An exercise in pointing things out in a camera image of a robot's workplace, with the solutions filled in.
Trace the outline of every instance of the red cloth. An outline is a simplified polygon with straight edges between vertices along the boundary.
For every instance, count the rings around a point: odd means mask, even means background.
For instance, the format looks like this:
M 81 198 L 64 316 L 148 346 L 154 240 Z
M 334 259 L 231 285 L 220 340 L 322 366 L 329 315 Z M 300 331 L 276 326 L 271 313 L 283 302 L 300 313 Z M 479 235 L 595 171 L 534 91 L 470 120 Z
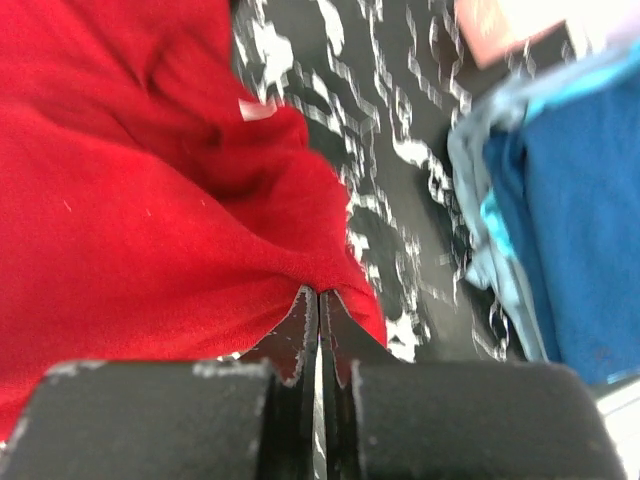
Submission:
M 228 0 L 4 0 L 0 25 L 0 439 L 52 364 L 244 350 L 301 284 L 385 343 L 304 119 L 241 115 Z

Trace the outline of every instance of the pink object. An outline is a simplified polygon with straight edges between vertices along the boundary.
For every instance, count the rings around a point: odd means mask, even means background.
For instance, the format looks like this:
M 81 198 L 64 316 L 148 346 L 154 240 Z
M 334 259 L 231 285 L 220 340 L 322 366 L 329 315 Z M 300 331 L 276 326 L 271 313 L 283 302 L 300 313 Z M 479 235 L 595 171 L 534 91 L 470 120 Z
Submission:
M 551 0 L 457 0 L 455 8 L 473 58 L 485 68 L 562 23 L 565 10 L 557 5 Z

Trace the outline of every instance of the red garment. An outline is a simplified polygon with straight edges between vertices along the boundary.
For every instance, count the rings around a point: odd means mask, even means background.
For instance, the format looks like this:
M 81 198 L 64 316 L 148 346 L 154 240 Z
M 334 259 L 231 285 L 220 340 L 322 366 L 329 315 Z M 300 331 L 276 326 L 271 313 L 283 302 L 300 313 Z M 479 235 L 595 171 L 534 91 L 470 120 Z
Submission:
M 228 1 L 0 2 L 0 439 L 52 364 L 244 350 L 301 284 L 385 342 L 302 116 L 243 119 Z

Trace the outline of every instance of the blue cloth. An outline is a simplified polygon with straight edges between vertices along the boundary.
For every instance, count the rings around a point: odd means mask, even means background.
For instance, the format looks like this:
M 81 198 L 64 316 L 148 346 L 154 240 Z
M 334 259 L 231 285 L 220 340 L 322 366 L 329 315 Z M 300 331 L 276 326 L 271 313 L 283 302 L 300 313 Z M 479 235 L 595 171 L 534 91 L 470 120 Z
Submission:
M 513 249 L 513 242 L 509 235 L 509 230 L 504 222 L 504 217 L 500 211 L 498 200 L 496 199 L 493 189 L 489 190 L 486 198 L 480 205 L 480 216 L 482 221 L 487 226 L 489 234 L 496 242 L 500 253 L 505 257 L 512 258 L 516 256 L 516 252 Z
M 484 144 L 493 128 L 506 131 L 519 128 L 545 109 L 626 78 L 626 72 L 640 64 L 639 51 L 640 42 L 623 45 L 566 65 L 556 65 L 533 79 L 514 72 L 474 102 L 471 112 L 449 132 L 447 149 L 453 166 L 453 185 L 473 245 L 465 279 L 481 289 L 493 288 L 529 360 L 544 361 L 548 357 L 538 328 L 529 279 L 521 262 L 510 251 L 499 209 L 487 202 L 493 185 L 482 158 Z M 486 218 L 481 211 L 483 202 Z
M 588 383 L 640 367 L 640 74 L 484 148 L 550 360 Z

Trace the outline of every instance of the light blue fabric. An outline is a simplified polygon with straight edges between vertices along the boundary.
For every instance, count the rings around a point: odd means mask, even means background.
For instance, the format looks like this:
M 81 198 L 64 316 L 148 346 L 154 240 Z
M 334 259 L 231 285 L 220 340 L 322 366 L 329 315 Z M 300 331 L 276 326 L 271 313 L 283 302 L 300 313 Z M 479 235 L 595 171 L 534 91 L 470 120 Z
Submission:
M 518 128 L 527 112 L 529 118 L 535 118 L 540 111 L 555 106 L 559 101 L 558 92 L 575 85 L 585 75 L 626 64 L 630 58 L 637 57 L 638 48 L 635 44 L 607 50 L 551 68 L 533 80 L 512 75 L 474 104 L 471 113 L 449 132 L 447 148 L 453 166 L 454 188 L 475 250 L 466 279 L 478 288 L 493 288 L 513 322 L 529 360 L 547 360 L 549 347 L 541 338 L 531 287 L 522 265 L 517 258 L 504 253 L 505 249 L 509 252 L 506 237 L 498 236 L 496 241 L 482 218 L 481 204 L 492 188 L 482 157 L 483 146 L 491 129 Z M 542 104 L 531 106 L 540 99 L 544 100 Z M 502 231 L 499 224 L 494 227 Z
M 509 237 L 509 230 L 504 222 L 504 217 L 500 211 L 493 188 L 489 190 L 489 193 L 480 205 L 480 215 L 500 252 L 507 258 L 515 257 L 516 252 L 513 249 L 513 243 Z

